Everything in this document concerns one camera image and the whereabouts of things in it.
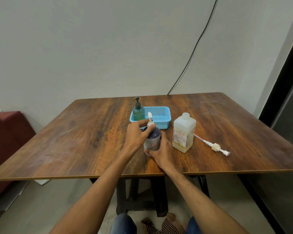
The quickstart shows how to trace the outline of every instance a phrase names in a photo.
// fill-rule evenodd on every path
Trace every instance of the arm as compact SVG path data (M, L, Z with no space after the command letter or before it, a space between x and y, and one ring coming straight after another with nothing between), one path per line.
M167 140L165 132L162 132L160 149L145 152L154 157L157 165L175 183L203 233L248 233L176 169L172 144Z
M50 234L97 233L110 204L117 181L126 165L144 143L155 125L141 132L148 119L128 125L125 144L117 158L90 189L73 205Z

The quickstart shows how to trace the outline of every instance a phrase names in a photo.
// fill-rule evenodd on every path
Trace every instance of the black cable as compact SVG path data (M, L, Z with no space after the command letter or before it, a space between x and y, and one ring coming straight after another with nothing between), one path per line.
M201 37L203 36L203 34L204 34L204 32L205 32L205 30L206 30L208 24L209 24L209 21L210 21L210 19L211 19L211 16L213 15L213 12L214 12L214 9L215 9L215 6L216 6L216 3L217 3L217 0L215 0L215 3L214 3L214 6L213 6L213 9L211 10L211 14L210 14L210 16L209 16L209 19L208 19L208 21L207 21L207 24L206 24L206 26L205 26L205 28L204 28L204 30L203 30L201 36L199 37L199 40L200 40ZM183 71L181 72L180 76L178 77L177 81L174 83L174 85L172 86L172 88L169 90L168 94L172 91L172 89L174 88L174 86L176 85L176 83L178 82L178 80L180 79L180 77L182 76L183 72L184 72L185 69L187 68L187 66L188 66L188 64L189 64L189 62L190 62L190 60L191 60L191 58L192 58L192 56L193 56L193 54L194 54L195 48L196 48L197 44L199 43L199 40L196 42L195 47L194 47L194 49L193 49L193 52L192 52L192 54L191 54L191 56L190 56L190 58L189 58L189 60L188 60L188 62L187 62L187 64L186 64L186 66L184 67L184 69L183 69Z

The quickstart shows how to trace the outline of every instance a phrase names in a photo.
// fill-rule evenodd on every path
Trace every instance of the person's right hand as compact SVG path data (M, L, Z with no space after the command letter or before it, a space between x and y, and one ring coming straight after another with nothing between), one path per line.
M151 155L165 173L176 169L174 155L172 154L172 144L168 141L164 131L161 132L160 149L157 151L145 149L144 152Z

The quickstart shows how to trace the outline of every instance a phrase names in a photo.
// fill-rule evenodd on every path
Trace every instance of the hand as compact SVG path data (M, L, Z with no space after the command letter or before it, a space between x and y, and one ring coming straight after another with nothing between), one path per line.
M129 152L133 156L137 150L143 145L146 138L156 127L155 124L149 126L145 131L141 132L140 127L146 126L149 119L132 122L127 127L126 139L123 150Z
M160 149L157 151L145 149L144 152L151 155L157 165L167 174L169 171L175 170L176 165L172 154L172 144L168 141L164 131L161 132L161 135Z

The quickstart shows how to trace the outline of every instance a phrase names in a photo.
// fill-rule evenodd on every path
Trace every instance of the forearm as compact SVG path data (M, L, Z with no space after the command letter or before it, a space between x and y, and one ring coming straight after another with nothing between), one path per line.
M167 175L182 194L203 233L247 233L238 222L213 203L182 173L171 169Z
M115 161L90 189L73 205L50 234L97 233L116 188L117 181L131 156L122 150Z

